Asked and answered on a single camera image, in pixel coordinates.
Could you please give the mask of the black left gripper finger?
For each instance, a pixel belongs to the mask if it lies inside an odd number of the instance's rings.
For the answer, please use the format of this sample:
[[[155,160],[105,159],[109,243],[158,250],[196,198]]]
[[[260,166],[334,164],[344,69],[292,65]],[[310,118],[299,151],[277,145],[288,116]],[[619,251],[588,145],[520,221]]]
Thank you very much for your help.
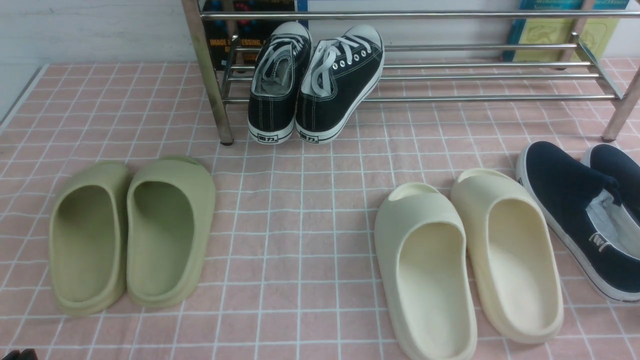
[[[25,350],[12,350],[2,360],[37,360],[37,353],[33,348]]]

